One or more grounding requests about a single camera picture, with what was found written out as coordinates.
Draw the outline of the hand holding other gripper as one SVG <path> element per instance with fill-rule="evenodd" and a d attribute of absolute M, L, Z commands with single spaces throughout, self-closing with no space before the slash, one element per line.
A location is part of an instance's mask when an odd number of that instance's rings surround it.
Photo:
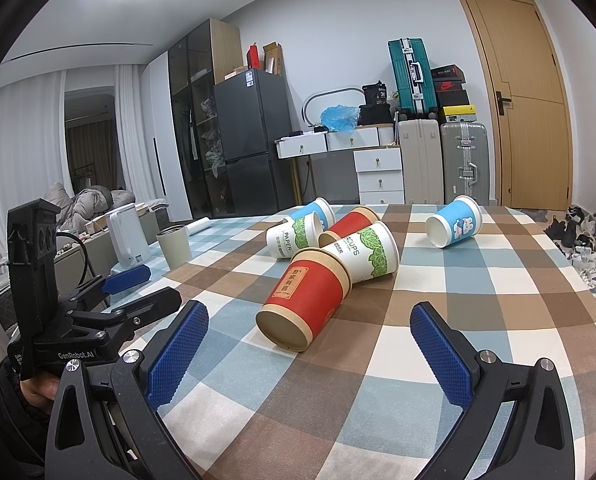
<path fill-rule="evenodd" d="M 26 401 L 50 414 L 59 387 L 59 378 L 52 374 L 42 374 L 35 378 L 25 379 L 19 383 L 21 394 Z"/>

